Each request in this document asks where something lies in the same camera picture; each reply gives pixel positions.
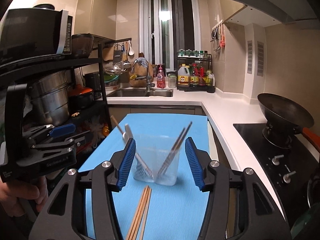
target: white window frame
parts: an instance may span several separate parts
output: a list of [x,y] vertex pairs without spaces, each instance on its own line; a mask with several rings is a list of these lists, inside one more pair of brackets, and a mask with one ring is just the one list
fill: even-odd
[[[198,0],[191,0],[192,2],[192,11],[193,11],[193,23],[194,23],[194,35],[195,35],[195,50],[200,50],[201,47],[201,33],[200,33],[200,17],[199,17],[199,7],[198,7]],[[156,31],[159,29],[159,15],[156,6],[158,6],[158,0],[154,0],[154,17],[155,17],[155,63],[161,64],[162,58],[160,56],[160,37],[159,32]],[[168,0],[168,8],[170,11],[170,20],[169,20],[169,47],[170,47],[170,69],[167,68],[167,71],[173,71],[174,66],[174,57],[176,57],[176,51],[173,51],[173,24],[172,24],[172,2]],[[145,8],[144,0],[140,0],[139,2],[139,49],[140,52],[144,52],[145,58],[150,62],[149,54],[146,53],[149,51],[149,37],[148,37],[148,17],[144,17],[144,11],[147,11]]]

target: human hand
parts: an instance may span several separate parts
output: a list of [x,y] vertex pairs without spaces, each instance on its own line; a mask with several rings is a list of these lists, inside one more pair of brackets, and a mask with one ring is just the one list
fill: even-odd
[[20,217],[25,214],[18,198],[34,199],[36,201],[36,209],[40,212],[48,200],[45,177],[39,177],[36,186],[19,180],[6,183],[0,180],[0,203],[10,217]]

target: gas stove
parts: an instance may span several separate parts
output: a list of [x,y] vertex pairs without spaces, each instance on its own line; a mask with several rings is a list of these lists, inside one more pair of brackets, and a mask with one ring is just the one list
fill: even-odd
[[[234,124],[273,186],[290,228],[309,209],[307,184],[319,164],[294,135],[285,140],[265,123]],[[279,147],[276,144],[285,142]]]

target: pink soap bottle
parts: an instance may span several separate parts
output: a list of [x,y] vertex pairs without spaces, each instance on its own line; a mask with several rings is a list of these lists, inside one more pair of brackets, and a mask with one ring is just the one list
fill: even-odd
[[159,67],[157,75],[157,88],[165,88],[164,72],[162,67]]

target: orange wok handle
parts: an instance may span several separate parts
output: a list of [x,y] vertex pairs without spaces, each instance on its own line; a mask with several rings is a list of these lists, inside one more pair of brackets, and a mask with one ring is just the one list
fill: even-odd
[[320,136],[311,132],[309,128],[302,129],[302,135],[306,138],[318,152],[320,152]]

